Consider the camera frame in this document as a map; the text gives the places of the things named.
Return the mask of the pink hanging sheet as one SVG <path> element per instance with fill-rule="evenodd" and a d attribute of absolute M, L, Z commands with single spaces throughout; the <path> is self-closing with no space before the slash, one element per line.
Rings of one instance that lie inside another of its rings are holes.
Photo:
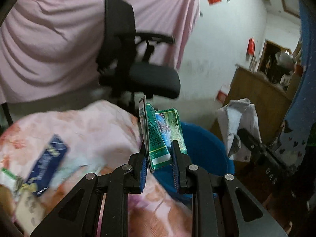
<path fill-rule="evenodd" d="M 150 62 L 178 69 L 199 16 L 199 0 L 125 0 L 140 32 L 172 35 Z M 17 0 L 1 25 L 1 102 L 40 100 L 98 76 L 104 0 Z"/>

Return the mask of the wooden cabinet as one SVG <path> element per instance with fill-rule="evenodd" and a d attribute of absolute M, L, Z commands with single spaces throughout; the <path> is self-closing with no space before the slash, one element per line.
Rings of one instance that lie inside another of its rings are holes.
<path fill-rule="evenodd" d="M 244 98 L 249 99 L 256 107 L 262 142 L 273 142 L 279 134 L 293 95 L 281 90 L 259 74 L 239 66 L 233 76 L 224 105 L 230 100 Z"/>

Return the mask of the floral pink tablecloth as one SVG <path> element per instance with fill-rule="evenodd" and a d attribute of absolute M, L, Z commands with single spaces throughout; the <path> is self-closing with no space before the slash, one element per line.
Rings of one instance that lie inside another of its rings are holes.
<path fill-rule="evenodd" d="M 68 151 L 61 172 L 39 201 L 50 212 L 89 172 L 111 173 L 141 147 L 135 116 L 105 100 L 81 110 L 28 115 L 1 135 L 1 168 L 26 179 L 54 135 Z M 130 236 L 190 236 L 192 214 L 170 197 L 151 173 L 144 192 L 128 200 Z"/>

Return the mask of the blue patterned cloth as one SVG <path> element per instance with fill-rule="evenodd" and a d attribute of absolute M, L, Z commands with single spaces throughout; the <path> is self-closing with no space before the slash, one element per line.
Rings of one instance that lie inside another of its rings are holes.
<path fill-rule="evenodd" d="M 275 153 L 296 172 L 307 157 L 308 138 L 315 124 L 315 15 L 300 1 L 303 76 L 285 115 Z"/>

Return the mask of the red hanging ornament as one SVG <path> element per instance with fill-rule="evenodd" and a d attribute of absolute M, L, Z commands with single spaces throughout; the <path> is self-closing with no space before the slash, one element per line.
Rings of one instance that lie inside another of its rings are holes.
<path fill-rule="evenodd" d="M 249 38 L 247 46 L 247 54 L 253 56 L 255 53 L 255 41 L 254 38 Z"/>

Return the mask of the dark blue snack packet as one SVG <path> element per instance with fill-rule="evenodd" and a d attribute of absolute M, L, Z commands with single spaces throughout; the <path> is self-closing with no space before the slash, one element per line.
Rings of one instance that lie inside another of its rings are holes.
<path fill-rule="evenodd" d="M 22 187 L 26 187 L 37 197 L 41 196 L 49 188 L 49 184 L 67 151 L 66 143 L 59 135 L 54 134 L 35 162 Z"/>

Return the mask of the black office chair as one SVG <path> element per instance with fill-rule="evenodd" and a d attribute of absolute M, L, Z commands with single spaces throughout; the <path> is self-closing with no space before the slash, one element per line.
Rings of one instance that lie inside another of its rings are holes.
<path fill-rule="evenodd" d="M 104 38 L 96 58 L 99 84 L 111 88 L 117 105 L 135 115 L 135 94 L 179 97 L 181 82 L 175 69 L 150 63 L 155 46 L 173 45 L 173 36 L 137 32 L 134 10 L 124 0 L 104 0 Z"/>

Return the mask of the beige small carton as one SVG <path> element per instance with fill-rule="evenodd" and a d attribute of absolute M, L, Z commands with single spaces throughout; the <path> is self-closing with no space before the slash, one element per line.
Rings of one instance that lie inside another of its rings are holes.
<path fill-rule="evenodd" d="M 46 209 L 30 191 L 24 190 L 16 207 L 16 220 L 25 236 L 30 236 L 45 216 Z"/>

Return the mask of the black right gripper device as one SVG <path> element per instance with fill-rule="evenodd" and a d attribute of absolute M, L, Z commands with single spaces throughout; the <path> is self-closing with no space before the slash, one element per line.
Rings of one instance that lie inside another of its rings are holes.
<path fill-rule="evenodd" d="M 288 166 L 270 148 L 247 130 L 238 130 L 242 144 L 251 151 L 250 162 L 237 176 L 256 199 L 265 205 L 276 202 L 292 217 L 309 214 L 314 209 L 315 146 L 308 140 L 299 166 Z"/>

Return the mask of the blue plastic basin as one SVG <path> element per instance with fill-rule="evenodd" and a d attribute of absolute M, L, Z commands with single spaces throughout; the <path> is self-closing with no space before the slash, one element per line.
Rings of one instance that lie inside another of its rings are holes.
<path fill-rule="evenodd" d="M 227 173 L 235 174 L 233 161 L 228 159 L 226 147 L 218 137 L 195 124 L 182 122 L 181 127 L 187 154 L 193 164 L 217 176 L 224 176 Z M 171 165 L 156 170 L 154 176 L 173 199 L 184 204 L 191 201 L 191 194 L 178 194 L 174 187 Z"/>

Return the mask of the white crumpled paper bag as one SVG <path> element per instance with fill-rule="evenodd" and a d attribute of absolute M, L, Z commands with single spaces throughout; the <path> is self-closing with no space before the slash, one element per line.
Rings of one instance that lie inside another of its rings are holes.
<path fill-rule="evenodd" d="M 246 129 L 256 140 L 261 141 L 255 105 L 247 98 L 230 100 L 226 106 L 216 111 L 216 116 L 228 158 L 248 163 L 251 151 L 242 144 L 237 132 Z"/>

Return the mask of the green snack wrapper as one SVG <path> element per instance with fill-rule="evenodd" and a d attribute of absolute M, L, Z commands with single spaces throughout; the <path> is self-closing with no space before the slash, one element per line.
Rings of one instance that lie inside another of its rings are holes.
<path fill-rule="evenodd" d="M 181 120 L 176 109 L 157 111 L 144 95 L 139 101 L 139 119 L 151 173 L 172 163 L 172 141 L 177 141 L 181 153 L 187 154 Z"/>

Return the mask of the white green paper packet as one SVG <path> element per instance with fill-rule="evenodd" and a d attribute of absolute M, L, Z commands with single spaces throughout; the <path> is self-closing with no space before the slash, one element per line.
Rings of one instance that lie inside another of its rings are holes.
<path fill-rule="evenodd" d="M 1 169 L 1 185 L 8 188 L 12 193 L 16 193 L 23 183 L 21 176 L 16 176 L 6 168 Z"/>

